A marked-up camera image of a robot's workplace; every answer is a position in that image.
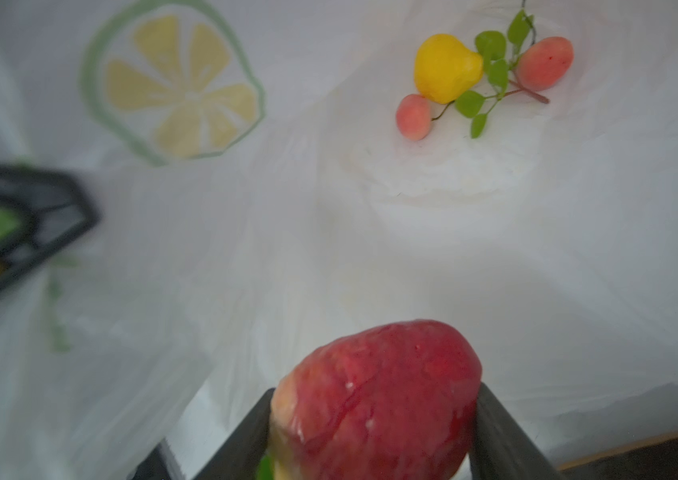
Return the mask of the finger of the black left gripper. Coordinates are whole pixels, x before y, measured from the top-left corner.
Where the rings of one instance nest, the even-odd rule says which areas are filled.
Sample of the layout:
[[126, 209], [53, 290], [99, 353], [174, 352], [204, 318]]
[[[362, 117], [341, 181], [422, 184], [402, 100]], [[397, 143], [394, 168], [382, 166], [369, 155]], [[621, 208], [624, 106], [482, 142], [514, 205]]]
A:
[[87, 234], [100, 218], [75, 175], [0, 163], [0, 293]]

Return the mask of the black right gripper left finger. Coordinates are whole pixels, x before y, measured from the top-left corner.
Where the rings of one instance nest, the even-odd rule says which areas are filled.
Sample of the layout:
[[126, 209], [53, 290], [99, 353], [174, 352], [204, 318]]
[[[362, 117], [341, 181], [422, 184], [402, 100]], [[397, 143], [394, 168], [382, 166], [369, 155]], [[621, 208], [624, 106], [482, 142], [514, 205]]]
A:
[[269, 441], [271, 401], [266, 390], [235, 430], [222, 443], [195, 480], [254, 480]]

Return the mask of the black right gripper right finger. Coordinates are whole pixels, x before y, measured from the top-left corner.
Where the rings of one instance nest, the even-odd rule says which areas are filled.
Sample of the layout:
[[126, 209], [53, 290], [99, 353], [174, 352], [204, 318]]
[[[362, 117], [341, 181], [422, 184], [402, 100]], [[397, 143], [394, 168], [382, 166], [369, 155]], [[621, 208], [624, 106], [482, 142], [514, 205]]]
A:
[[485, 383], [477, 397], [469, 464], [475, 480], [564, 479]]

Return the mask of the white lemon-print plastic bag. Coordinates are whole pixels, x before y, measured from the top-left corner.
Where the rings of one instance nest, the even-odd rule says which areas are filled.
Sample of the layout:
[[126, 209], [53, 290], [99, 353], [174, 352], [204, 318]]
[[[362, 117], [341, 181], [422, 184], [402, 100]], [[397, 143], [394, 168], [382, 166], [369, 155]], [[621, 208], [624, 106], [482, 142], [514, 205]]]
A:
[[517, 1], [0, 1], [0, 164], [99, 225], [0, 296], [0, 479], [200, 471], [331, 340], [431, 318], [554, 462], [678, 432], [678, 1], [531, 1], [575, 59], [395, 125]]

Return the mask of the fake berry sprig yellow pink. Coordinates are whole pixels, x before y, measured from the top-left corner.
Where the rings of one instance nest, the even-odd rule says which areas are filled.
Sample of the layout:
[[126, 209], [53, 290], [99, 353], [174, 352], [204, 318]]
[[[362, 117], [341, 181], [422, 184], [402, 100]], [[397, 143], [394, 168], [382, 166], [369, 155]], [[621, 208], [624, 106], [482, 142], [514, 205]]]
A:
[[407, 140], [426, 138], [442, 117], [432, 107], [453, 107], [470, 121], [470, 137], [485, 131], [490, 114], [507, 97], [527, 95], [542, 104], [542, 93], [557, 85], [574, 63], [572, 42], [562, 36], [540, 39], [535, 17], [522, 2], [507, 29], [486, 30], [467, 47], [451, 34], [436, 34], [417, 50], [415, 94], [405, 96], [395, 114], [399, 133]]

